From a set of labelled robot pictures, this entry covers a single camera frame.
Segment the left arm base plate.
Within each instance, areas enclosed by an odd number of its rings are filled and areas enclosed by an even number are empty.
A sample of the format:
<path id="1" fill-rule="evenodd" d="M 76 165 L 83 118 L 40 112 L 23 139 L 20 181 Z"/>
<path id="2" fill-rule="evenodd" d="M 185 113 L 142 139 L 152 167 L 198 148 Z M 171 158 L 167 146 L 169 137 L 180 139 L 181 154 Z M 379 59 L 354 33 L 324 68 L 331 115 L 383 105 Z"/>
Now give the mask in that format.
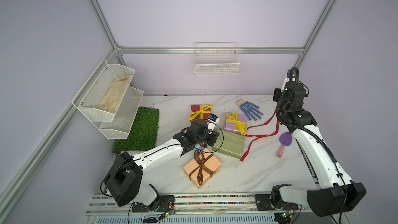
<path id="1" fill-rule="evenodd" d="M 174 207 L 175 196 L 160 194 L 154 185 L 141 186 L 137 196 L 132 201 L 131 212 L 164 212 Z"/>

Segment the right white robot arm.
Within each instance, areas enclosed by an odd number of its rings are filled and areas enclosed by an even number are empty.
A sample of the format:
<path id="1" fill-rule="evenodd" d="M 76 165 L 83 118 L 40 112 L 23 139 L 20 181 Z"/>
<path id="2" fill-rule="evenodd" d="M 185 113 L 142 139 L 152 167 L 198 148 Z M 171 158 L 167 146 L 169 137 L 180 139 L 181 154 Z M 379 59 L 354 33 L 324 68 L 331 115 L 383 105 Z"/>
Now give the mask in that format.
<path id="1" fill-rule="evenodd" d="M 282 88 L 274 91 L 275 116 L 286 126 L 307 159 L 318 182 L 316 189 L 282 184 L 273 187 L 273 207 L 297 204 L 309 207 L 317 216 L 331 216 L 352 211 L 366 195 L 362 183 L 356 183 L 341 167 L 324 141 L 313 115 L 303 108 L 307 87 L 300 81 L 297 67 L 288 70 Z"/>

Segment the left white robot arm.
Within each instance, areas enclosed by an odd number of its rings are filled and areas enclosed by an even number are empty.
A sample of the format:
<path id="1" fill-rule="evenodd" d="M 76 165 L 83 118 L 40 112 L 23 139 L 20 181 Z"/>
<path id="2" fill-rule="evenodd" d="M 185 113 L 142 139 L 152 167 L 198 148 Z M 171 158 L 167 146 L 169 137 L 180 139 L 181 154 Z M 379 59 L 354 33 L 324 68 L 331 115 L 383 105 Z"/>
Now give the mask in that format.
<path id="1" fill-rule="evenodd" d="M 214 130 L 220 128 L 218 122 L 218 119 L 197 119 L 161 146 L 135 155 L 127 151 L 121 153 L 100 186 L 108 189 L 107 196 L 112 197 L 119 207 L 137 203 L 156 209 L 160 205 L 160 195 L 153 185 L 142 184 L 144 173 L 190 153 L 199 144 L 213 146 L 219 136 Z"/>

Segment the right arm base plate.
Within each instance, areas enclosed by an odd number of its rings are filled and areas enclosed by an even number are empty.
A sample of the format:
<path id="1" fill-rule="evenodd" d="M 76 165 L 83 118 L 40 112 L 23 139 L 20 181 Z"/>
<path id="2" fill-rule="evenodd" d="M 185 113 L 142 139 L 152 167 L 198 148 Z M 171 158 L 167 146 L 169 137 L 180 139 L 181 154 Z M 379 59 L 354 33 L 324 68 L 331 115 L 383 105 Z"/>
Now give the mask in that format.
<path id="1" fill-rule="evenodd" d="M 282 200 L 282 195 L 279 190 L 283 186 L 289 186 L 290 184 L 281 184 L 274 186 L 272 191 L 268 194 L 255 194 L 255 202 L 259 211 L 288 211 L 293 210 L 294 212 L 299 209 L 299 206 L 295 203 L 287 203 Z"/>

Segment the green gift box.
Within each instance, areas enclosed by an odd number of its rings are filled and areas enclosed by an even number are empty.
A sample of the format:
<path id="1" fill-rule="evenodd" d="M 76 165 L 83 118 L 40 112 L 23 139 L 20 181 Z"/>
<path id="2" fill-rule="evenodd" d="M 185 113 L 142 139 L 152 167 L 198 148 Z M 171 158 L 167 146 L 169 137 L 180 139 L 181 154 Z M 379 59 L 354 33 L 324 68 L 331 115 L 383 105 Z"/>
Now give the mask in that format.
<path id="1" fill-rule="evenodd" d="M 219 134 L 212 151 L 240 159 L 244 153 L 245 136 L 229 131 Z"/>

